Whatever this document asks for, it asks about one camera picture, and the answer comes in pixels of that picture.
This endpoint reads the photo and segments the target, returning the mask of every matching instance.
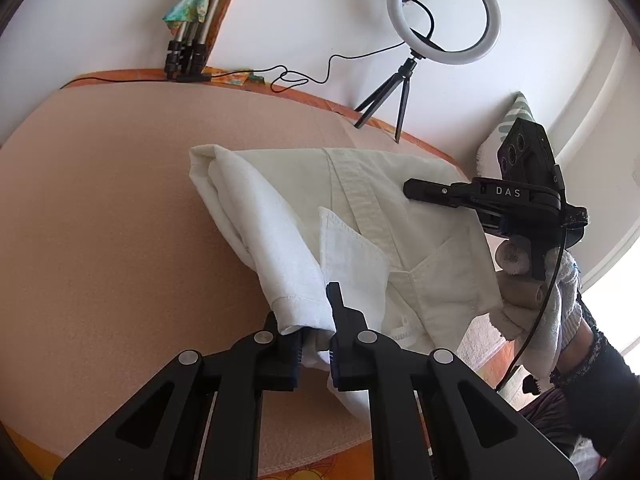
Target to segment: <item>triangular cutout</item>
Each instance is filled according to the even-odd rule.
[[[471,383],[468,381],[458,383],[458,391],[482,447],[493,447],[517,435],[518,428]]]
[[[147,399],[116,431],[116,438],[142,449],[148,449],[156,437],[160,421],[174,391],[174,384],[166,382]]]

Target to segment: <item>person's arm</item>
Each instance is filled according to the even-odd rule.
[[[562,390],[575,429],[609,456],[640,408],[640,381],[580,304],[584,319],[551,381]]]

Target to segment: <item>clothing tag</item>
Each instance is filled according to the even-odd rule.
[[[409,325],[407,316],[402,316],[402,326],[389,331],[389,337],[402,348],[407,348],[417,341],[414,329]]]

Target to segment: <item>shirt pocket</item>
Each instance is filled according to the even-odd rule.
[[[468,226],[408,272],[416,314],[436,348],[455,351],[476,316],[478,287]]]

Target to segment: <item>tripod leg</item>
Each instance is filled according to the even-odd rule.
[[[398,110],[398,121],[396,122],[396,142],[400,143],[400,134],[402,134],[402,123],[404,122],[404,112],[406,111],[406,103],[409,100],[409,78],[402,83],[402,97],[400,98],[400,109]]]
[[[400,74],[393,74],[391,78],[387,80],[385,86],[380,89],[378,95],[376,95],[375,99],[371,103],[371,106],[367,108],[367,111],[360,116],[360,118],[353,126],[355,126],[356,128],[361,128],[362,125],[366,123],[375,113],[375,111],[380,108],[380,105],[385,102],[386,98],[389,97],[396,88],[398,88],[398,85],[402,82],[402,80],[403,78]]]
[[[373,93],[367,97],[366,99],[364,99],[363,102],[361,102],[356,108],[355,110],[357,112],[361,112],[363,111],[367,106],[369,106],[373,101],[376,100],[376,97],[378,96],[378,94],[380,92],[383,91],[384,87],[389,83],[389,81],[391,81],[394,77],[391,76],[389,79],[387,79],[385,82],[382,83],[382,85],[380,85],[378,88],[376,88]]]

